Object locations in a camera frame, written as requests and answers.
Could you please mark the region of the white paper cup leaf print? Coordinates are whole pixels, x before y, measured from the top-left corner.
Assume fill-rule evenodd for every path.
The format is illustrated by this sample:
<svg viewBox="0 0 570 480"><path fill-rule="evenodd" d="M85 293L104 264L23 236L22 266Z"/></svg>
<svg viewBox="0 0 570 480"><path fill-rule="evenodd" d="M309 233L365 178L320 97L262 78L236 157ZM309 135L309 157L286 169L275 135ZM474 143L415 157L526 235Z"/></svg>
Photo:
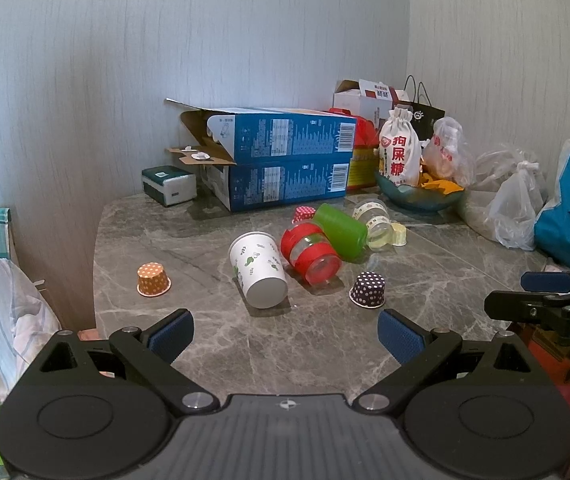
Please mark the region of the white paper cup leaf print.
<svg viewBox="0 0 570 480"><path fill-rule="evenodd" d="M264 232L248 232L230 246L229 261L250 307L270 309L287 296L285 271L276 241Z"/></svg>

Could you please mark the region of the green plastic cup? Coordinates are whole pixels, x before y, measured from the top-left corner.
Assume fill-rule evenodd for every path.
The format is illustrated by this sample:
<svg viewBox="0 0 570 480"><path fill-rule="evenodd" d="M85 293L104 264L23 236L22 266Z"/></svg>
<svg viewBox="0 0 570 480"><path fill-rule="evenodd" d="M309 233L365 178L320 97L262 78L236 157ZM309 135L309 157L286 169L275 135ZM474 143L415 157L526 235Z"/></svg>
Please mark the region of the green plastic cup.
<svg viewBox="0 0 570 480"><path fill-rule="evenodd" d="M317 208L313 221L322 229L341 259L351 261L361 257L367 238L363 223L328 204Z"/></svg>

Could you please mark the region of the orange dotted cupcake liner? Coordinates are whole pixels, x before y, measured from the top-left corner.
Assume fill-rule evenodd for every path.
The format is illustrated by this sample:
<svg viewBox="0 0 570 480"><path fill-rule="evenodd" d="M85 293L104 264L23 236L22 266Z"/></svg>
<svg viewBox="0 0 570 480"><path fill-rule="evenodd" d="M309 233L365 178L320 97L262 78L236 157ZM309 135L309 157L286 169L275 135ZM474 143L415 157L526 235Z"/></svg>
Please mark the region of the orange dotted cupcake liner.
<svg viewBox="0 0 570 480"><path fill-rule="evenodd" d="M165 267L159 262L144 263L136 271L138 281L136 290L147 298L158 297L166 294L171 287L171 279L166 273Z"/></svg>

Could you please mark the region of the purple dotted cupcake liner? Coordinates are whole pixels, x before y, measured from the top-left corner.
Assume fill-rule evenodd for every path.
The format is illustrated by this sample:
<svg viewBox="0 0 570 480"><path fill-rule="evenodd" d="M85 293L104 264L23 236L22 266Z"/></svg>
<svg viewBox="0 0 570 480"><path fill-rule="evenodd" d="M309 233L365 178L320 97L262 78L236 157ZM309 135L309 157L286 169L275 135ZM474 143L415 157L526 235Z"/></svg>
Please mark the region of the purple dotted cupcake liner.
<svg viewBox="0 0 570 480"><path fill-rule="evenodd" d="M385 278L376 272L361 272L348 292L349 299L359 308L378 309L385 304Z"/></svg>

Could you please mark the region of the grey plastic bag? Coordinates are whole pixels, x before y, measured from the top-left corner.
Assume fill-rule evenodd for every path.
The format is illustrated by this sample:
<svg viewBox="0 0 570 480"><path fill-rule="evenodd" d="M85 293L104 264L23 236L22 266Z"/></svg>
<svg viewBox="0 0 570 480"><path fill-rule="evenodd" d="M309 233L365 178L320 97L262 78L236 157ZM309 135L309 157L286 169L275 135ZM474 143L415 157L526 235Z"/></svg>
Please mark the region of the grey plastic bag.
<svg viewBox="0 0 570 480"><path fill-rule="evenodd" d="M535 154L503 145L477 158L476 181L456 204L456 212L487 240L531 252L535 221L547 199Z"/></svg>

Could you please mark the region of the orange snack packets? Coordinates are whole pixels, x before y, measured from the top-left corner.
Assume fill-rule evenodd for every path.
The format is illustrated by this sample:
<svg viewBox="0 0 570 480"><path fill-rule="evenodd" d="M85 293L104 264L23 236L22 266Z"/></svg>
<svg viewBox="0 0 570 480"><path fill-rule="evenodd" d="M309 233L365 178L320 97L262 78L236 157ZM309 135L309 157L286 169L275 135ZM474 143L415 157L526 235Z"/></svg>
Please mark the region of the orange snack packets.
<svg viewBox="0 0 570 480"><path fill-rule="evenodd" d="M428 174L428 172L422 172L419 176L419 187L423 190L439 193L444 196L464 191L464 189L454 181L436 179L431 174Z"/></svg>

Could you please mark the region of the dark green bowl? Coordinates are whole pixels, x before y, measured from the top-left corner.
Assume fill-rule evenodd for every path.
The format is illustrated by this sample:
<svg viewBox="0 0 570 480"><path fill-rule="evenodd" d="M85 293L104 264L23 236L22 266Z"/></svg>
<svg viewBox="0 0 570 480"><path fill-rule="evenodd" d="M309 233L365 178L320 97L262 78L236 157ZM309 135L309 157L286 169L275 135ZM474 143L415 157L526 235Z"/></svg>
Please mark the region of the dark green bowl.
<svg viewBox="0 0 570 480"><path fill-rule="evenodd" d="M419 212L436 212L456 205L464 196L463 191L443 194L439 191L395 185L381 174L375 174L378 188L393 205Z"/></svg>

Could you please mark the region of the clear plastic snack bag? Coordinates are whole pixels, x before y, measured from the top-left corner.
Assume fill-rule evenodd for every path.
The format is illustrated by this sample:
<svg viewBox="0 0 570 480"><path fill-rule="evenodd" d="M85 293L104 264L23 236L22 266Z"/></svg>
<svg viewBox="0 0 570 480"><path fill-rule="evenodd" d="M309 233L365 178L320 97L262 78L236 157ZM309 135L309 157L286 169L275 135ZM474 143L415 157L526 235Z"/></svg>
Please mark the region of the clear plastic snack bag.
<svg viewBox="0 0 570 480"><path fill-rule="evenodd" d="M423 149L422 159L428 174L468 188L476 177L476 159L459 122L444 116L434 123L434 134Z"/></svg>

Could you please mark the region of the red banded glass jar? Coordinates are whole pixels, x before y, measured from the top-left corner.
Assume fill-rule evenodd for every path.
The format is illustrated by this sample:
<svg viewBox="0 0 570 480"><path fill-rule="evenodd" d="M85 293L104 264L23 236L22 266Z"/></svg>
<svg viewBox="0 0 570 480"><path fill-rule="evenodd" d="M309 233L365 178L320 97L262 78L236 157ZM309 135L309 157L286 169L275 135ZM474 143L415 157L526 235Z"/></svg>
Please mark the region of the red banded glass jar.
<svg viewBox="0 0 570 480"><path fill-rule="evenodd" d="M279 243L290 266L310 285L333 278L341 259L323 230L312 221L302 221L286 230Z"/></svg>

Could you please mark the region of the red dotted cupcake liner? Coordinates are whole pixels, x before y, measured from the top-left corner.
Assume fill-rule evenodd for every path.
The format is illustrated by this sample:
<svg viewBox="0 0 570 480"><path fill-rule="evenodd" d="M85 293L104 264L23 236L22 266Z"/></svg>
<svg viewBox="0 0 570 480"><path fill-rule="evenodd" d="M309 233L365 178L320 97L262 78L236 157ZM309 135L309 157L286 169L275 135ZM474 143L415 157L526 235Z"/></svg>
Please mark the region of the red dotted cupcake liner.
<svg viewBox="0 0 570 480"><path fill-rule="evenodd" d="M291 219L292 224L297 224L299 222L304 222L307 220L312 220L317 210L311 206L297 206L293 218Z"/></svg>

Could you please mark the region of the red yellow tin box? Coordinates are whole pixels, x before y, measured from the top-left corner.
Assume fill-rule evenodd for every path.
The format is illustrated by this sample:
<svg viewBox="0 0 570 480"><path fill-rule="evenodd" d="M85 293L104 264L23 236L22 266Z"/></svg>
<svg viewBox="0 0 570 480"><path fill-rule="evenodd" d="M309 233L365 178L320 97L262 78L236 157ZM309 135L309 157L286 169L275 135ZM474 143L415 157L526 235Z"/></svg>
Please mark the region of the red yellow tin box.
<svg viewBox="0 0 570 480"><path fill-rule="evenodd" d="M355 116L355 142L353 142L352 157L349 165L347 189L371 188L376 184L376 174L379 166L378 130L373 122Z"/></svg>

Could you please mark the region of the black paper shopping bag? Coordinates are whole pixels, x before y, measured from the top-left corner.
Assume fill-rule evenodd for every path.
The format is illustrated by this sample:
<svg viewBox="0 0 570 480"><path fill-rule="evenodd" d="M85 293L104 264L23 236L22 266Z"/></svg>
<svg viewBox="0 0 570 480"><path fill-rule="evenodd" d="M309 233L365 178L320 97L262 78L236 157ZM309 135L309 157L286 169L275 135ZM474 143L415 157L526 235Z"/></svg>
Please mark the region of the black paper shopping bag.
<svg viewBox="0 0 570 480"><path fill-rule="evenodd" d="M434 134L434 123L445 116L445 111L432 105L425 84L407 76L403 90L407 96L399 104L412 112L412 126L419 140L427 141Z"/></svg>

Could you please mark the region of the lower blue cardboard box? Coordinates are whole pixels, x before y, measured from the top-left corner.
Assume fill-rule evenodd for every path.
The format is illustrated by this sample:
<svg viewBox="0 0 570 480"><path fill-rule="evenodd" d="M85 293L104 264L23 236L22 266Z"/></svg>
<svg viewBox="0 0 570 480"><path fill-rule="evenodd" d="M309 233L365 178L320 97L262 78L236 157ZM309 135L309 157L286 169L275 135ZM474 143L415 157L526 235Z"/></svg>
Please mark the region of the lower blue cardboard box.
<svg viewBox="0 0 570 480"><path fill-rule="evenodd" d="M346 194L349 162L330 157L305 162L205 166L207 188L231 212L328 200Z"/></svg>

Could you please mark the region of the upper blue cardboard box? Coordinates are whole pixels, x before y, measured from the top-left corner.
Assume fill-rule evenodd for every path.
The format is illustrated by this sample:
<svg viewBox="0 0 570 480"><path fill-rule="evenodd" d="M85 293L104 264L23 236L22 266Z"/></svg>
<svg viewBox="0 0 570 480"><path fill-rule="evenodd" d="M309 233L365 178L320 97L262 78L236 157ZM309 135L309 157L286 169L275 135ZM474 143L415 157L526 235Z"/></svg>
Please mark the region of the upper blue cardboard box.
<svg viewBox="0 0 570 480"><path fill-rule="evenodd" d="M280 107L197 107L173 99L194 141L171 148L186 166L256 165L278 159L351 157L357 120L321 110Z"/></svg>

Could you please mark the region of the white red cardboard box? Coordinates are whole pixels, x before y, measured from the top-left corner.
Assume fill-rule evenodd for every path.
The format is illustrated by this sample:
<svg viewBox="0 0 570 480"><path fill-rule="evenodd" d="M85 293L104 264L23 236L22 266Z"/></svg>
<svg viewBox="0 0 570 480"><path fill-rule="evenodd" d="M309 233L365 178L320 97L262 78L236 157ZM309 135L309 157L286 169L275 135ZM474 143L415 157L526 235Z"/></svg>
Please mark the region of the white red cardboard box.
<svg viewBox="0 0 570 480"><path fill-rule="evenodd" d="M379 129L388 119L390 110L406 98L404 89L395 89L383 82L345 79L337 84L333 107L367 119Z"/></svg>

